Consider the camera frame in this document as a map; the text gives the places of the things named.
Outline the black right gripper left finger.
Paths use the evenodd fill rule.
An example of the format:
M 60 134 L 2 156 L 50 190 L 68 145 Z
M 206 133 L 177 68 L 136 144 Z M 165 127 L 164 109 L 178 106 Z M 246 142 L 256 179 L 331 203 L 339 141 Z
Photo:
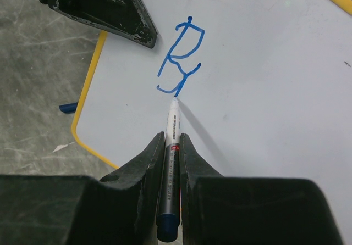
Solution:
M 156 244 L 164 134 L 100 180 L 1 176 L 1 244 Z

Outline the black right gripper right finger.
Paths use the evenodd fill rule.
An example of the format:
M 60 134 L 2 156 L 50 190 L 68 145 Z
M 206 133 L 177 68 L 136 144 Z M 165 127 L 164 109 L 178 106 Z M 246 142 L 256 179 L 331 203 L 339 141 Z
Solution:
M 307 179 L 225 177 L 180 138 L 184 244 L 342 244 L 320 188 Z

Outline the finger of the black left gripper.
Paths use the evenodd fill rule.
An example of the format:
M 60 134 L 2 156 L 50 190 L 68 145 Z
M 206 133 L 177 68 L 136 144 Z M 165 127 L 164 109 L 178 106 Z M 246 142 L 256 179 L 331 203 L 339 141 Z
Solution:
M 157 30 L 142 0 L 38 0 L 67 18 L 122 36 L 148 48 Z

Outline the white blue whiteboard marker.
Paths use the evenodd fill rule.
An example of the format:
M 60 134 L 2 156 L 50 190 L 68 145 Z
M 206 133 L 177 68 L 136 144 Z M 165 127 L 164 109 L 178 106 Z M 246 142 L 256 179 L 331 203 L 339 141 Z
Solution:
M 165 243 L 177 239 L 180 224 L 180 117 L 179 101 L 177 97 L 173 97 L 167 119 L 163 173 L 156 215 L 157 238 Z

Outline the blue marker cap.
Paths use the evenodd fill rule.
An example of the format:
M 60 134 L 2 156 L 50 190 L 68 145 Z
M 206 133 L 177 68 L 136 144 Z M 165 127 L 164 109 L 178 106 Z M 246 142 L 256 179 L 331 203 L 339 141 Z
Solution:
M 76 112 L 77 106 L 78 106 L 78 102 L 62 104 L 59 106 L 59 110 L 64 114 L 72 114 Z

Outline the yellow framed whiteboard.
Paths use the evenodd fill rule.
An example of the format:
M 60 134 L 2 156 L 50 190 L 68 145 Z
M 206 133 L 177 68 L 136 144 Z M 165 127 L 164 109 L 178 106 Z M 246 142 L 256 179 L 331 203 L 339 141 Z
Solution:
M 351 0 L 143 0 L 149 49 L 101 33 L 72 124 L 122 166 L 181 128 L 225 175 L 303 177 L 351 188 Z

